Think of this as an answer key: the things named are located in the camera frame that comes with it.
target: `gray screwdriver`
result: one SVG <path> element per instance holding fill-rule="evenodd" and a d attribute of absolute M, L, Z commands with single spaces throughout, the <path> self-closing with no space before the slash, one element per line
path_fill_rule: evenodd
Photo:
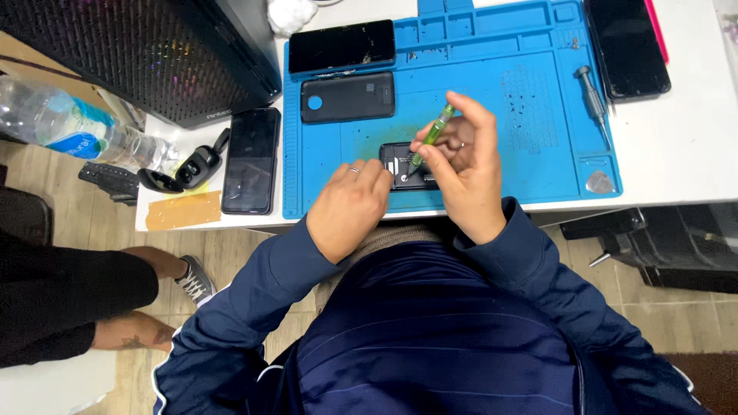
<path fill-rule="evenodd" d="M 590 117 L 597 121 L 604 134 L 604 138 L 607 142 L 607 150 L 613 148 L 613 143 L 610 142 L 610 135 L 607 134 L 607 126 L 604 123 L 604 106 L 602 105 L 602 99 L 599 96 L 599 92 L 592 86 L 590 82 L 590 72 L 592 68 L 589 66 L 582 66 L 577 69 L 574 74 L 577 78 L 584 82 L 584 102 L 587 104 L 587 110 L 590 112 Z"/>

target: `gray sneaker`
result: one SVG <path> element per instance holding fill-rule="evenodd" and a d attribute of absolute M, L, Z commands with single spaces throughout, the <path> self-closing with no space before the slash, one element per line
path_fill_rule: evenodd
<path fill-rule="evenodd" d="M 181 259 L 184 259 L 190 265 L 189 270 L 184 277 L 176 279 L 174 282 L 192 298 L 197 307 L 200 307 L 215 294 L 215 284 L 202 269 L 202 265 L 200 265 L 197 258 L 192 255 L 185 255 Z"/>

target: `wooden floor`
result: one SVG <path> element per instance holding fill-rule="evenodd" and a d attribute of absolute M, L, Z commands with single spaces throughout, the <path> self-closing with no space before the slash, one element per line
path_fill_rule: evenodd
<path fill-rule="evenodd" d="M 0 142 L 0 164 L 9 167 L 6 185 L 43 197 L 55 214 L 54 244 L 90 250 L 118 250 L 151 245 L 175 255 L 199 257 L 218 287 L 224 287 L 268 235 L 249 230 L 134 231 L 135 208 L 113 203 L 96 186 L 77 179 L 83 160 L 32 145 Z M 547 228 L 561 261 L 602 291 L 608 304 L 644 333 L 657 351 L 738 351 L 738 295 L 645 287 L 638 272 L 606 261 L 595 239 L 565 241 L 558 228 Z M 179 327 L 195 307 L 172 281 L 161 281 L 159 297 L 142 311 Z M 266 341 L 271 360 L 301 336 L 315 317 L 309 295 L 295 304 Z M 160 351 L 117 352 L 115 389 L 83 414 L 150 414 L 155 396 L 151 369 L 164 360 Z"/>

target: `blue circle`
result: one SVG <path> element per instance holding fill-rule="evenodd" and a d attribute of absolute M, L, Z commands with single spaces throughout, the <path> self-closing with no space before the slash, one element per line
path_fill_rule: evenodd
<path fill-rule="evenodd" d="M 320 99 L 317 95 L 313 95 L 312 97 L 308 98 L 308 108 L 310 109 L 318 109 L 321 106 L 323 106 L 323 100 Z"/>

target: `hand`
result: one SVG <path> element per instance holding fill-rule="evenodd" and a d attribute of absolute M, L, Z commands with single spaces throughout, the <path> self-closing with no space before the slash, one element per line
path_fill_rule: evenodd
<path fill-rule="evenodd" d="M 341 164 L 308 212 L 310 237 L 320 253 L 338 264 L 366 238 L 389 207 L 392 174 L 382 162 Z"/>
<path fill-rule="evenodd" d="M 433 124 L 429 123 L 415 135 L 410 149 L 420 153 L 433 172 L 449 218 L 474 243 L 486 244 L 507 224 L 502 211 L 497 119 L 466 95 L 448 91 L 446 100 L 463 116 L 453 117 L 434 145 L 422 145 Z"/>

